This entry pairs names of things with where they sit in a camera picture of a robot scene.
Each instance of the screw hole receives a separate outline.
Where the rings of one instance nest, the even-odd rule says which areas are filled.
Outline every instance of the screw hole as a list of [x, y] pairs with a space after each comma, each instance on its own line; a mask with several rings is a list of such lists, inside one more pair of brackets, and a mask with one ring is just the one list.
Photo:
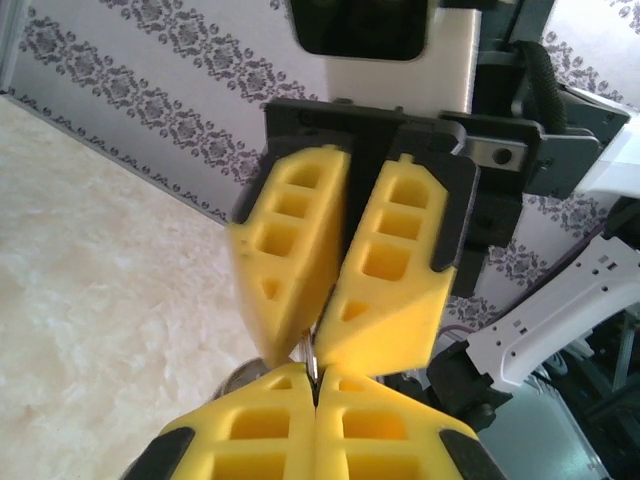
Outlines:
[[300, 122], [300, 124], [304, 125], [305, 127], [308, 127], [313, 123], [313, 115], [311, 114], [311, 112], [302, 110], [298, 114], [298, 121]]
[[511, 150], [506, 148], [499, 148], [495, 152], [493, 152], [493, 161], [498, 165], [506, 165], [513, 158], [513, 153]]

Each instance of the patterned wallpaper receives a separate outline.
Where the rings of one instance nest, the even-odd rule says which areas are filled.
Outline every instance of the patterned wallpaper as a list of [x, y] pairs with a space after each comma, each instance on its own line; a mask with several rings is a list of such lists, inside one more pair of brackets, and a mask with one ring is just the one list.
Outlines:
[[[34, 0], [9, 93], [224, 222], [256, 170], [264, 103], [327, 99], [322, 61], [287, 22], [284, 0]], [[639, 35], [640, 0], [557, 0], [542, 42], [565, 83], [640, 105]], [[452, 298], [445, 323], [490, 323], [614, 201], [527, 196], [513, 241], [491, 250], [476, 296]]]

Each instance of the beige floor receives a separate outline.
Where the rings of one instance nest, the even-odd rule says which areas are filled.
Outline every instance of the beige floor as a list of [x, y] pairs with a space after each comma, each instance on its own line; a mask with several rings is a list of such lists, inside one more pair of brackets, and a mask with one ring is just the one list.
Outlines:
[[0, 193], [0, 478], [117, 478], [255, 355], [223, 229], [4, 99]]

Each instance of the rectangular hole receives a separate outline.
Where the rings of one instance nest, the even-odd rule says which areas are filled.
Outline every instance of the rectangular hole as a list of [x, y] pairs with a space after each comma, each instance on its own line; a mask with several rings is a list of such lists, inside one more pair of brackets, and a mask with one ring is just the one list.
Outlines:
[[284, 454], [217, 455], [213, 463], [213, 480], [282, 480]]
[[296, 227], [270, 223], [262, 230], [258, 240], [258, 250], [270, 255], [286, 257], [291, 252], [297, 236], [298, 228]]
[[420, 461], [411, 455], [347, 454], [349, 480], [418, 480]]
[[415, 240], [420, 233], [422, 219], [415, 215], [405, 215], [397, 212], [383, 212], [378, 232], [395, 237]]
[[229, 440], [287, 438], [289, 412], [275, 409], [251, 409], [240, 412], [233, 420]]
[[410, 257], [411, 251], [405, 248], [376, 243], [367, 252], [362, 273], [395, 282], [404, 276]]
[[273, 206], [273, 211], [290, 217], [304, 218], [311, 199], [294, 193], [281, 193]]
[[389, 201], [409, 207], [425, 208], [429, 194], [427, 187], [420, 181], [412, 178], [400, 178], [393, 186]]
[[289, 176], [287, 183], [298, 187], [316, 188], [322, 175], [319, 165], [300, 165]]
[[407, 439], [404, 422], [391, 412], [347, 410], [342, 416], [342, 427], [344, 438]]

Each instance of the metal ring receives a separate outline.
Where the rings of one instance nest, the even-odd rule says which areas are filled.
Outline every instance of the metal ring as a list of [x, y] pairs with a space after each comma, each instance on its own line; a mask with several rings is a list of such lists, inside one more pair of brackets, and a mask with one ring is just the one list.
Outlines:
[[309, 378], [314, 384], [318, 383], [318, 359], [313, 353], [311, 330], [304, 332], [302, 341], [300, 342], [300, 350], [302, 353], [302, 360], [307, 366], [307, 375], [309, 375]]

